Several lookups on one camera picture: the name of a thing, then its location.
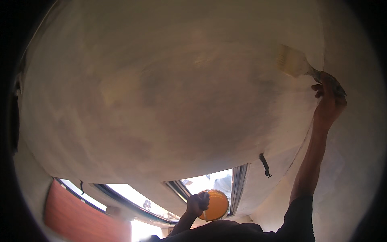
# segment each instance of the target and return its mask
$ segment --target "person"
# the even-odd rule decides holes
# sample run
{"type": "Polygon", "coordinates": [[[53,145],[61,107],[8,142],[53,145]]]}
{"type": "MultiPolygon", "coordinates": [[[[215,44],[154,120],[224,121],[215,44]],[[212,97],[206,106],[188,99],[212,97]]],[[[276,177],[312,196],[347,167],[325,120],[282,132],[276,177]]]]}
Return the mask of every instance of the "person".
{"type": "Polygon", "coordinates": [[[312,201],[320,165],[325,152],[328,130],[345,109],[345,97],[335,96],[329,82],[329,74],[321,72],[322,85],[312,85],[322,96],[313,116],[313,128],[309,146],[296,175],[290,194],[289,208],[284,224],[277,232],[263,232],[258,224],[239,224],[218,220],[190,229],[195,219],[208,208],[209,200],[195,194],[188,198],[187,210],[172,232],[162,242],[177,241],[315,241],[312,225],[312,201]]]}

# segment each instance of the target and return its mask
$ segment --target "ceiling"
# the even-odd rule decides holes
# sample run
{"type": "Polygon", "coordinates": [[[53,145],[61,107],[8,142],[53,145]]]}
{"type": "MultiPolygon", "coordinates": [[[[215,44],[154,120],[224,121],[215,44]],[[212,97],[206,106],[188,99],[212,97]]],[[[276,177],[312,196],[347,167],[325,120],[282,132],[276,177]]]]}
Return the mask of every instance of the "ceiling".
{"type": "Polygon", "coordinates": [[[185,205],[163,181],[250,163],[237,210],[248,215],[317,105],[312,78],[276,70],[279,43],[323,69],[316,1],[58,1],[27,51],[22,133],[51,176],[128,183],[177,215],[185,205]]]}

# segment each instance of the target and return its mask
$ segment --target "metal window frame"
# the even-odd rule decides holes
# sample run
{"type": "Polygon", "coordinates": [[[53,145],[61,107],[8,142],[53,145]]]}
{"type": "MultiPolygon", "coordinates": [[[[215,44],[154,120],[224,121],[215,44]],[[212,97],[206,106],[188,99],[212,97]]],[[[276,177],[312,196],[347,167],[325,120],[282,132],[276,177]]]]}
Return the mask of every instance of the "metal window frame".
{"type": "Polygon", "coordinates": [[[96,188],[98,188],[101,192],[105,193],[107,196],[109,196],[111,199],[119,202],[120,204],[126,206],[130,210],[133,210],[142,216],[151,219],[153,221],[161,222],[161,223],[166,223],[169,225],[175,225],[177,224],[176,221],[170,221],[167,220],[159,215],[156,215],[154,213],[149,212],[148,210],[145,210],[144,208],[138,206],[134,202],[128,200],[127,198],[123,197],[121,194],[107,186],[106,184],[94,184],[96,188]]]}
{"type": "Polygon", "coordinates": [[[99,207],[95,206],[94,204],[90,203],[89,201],[85,200],[84,198],[82,198],[81,196],[79,196],[78,194],[76,194],[73,190],[71,190],[70,188],[68,188],[66,186],[66,184],[64,184],[59,178],[56,178],[54,177],[54,179],[59,182],[60,185],[62,186],[65,186],[65,189],[68,190],[71,194],[73,194],[74,196],[76,196],[79,200],[82,200],[84,201],[84,203],[86,203],[87,205],[89,205],[90,207],[102,212],[102,213],[106,213],[106,211],[103,211],[102,209],[100,209],[99,207]]]}
{"type": "MultiPolygon", "coordinates": [[[[232,187],[231,187],[231,205],[227,217],[234,216],[238,209],[242,197],[243,188],[246,182],[246,174],[249,164],[244,164],[233,168],[232,187]]],[[[164,185],[171,189],[180,199],[187,203],[188,197],[192,196],[187,187],[181,180],[164,182],[164,185]]]]}

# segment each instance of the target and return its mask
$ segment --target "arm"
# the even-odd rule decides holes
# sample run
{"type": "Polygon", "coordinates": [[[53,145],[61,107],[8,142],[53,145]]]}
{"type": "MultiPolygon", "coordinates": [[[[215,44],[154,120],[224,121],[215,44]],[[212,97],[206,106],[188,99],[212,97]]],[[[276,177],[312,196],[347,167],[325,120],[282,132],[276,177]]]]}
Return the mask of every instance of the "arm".
{"type": "Polygon", "coordinates": [[[333,94],[332,86],[325,72],[321,72],[322,85],[313,85],[316,98],[322,96],[313,117],[312,136],[307,153],[298,170],[290,202],[304,195],[313,195],[319,180],[321,161],[325,152],[328,130],[347,106],[345,97],[333,94]]]}
{"type": "Polygon", "coordinates": [[[187,199],[187,210],[168,236],[191,229],[195,219],[203,213],[203,210],[208,209],[210,198],[208,196],[203,198],[203,195],[204,193],[195,194],[187,199]]]}

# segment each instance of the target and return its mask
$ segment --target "paintbrush bristles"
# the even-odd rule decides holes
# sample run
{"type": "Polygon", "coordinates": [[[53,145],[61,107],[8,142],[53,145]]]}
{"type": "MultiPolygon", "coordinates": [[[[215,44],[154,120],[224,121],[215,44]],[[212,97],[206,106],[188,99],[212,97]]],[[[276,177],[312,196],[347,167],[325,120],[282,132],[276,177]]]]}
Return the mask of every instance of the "paintbrush bristles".
{"type": "Polygon", "coordinates": [[[277,68],[292,77],[306,74],[310,65],[305,54],[287,45],[279,45],[277,68]]]}

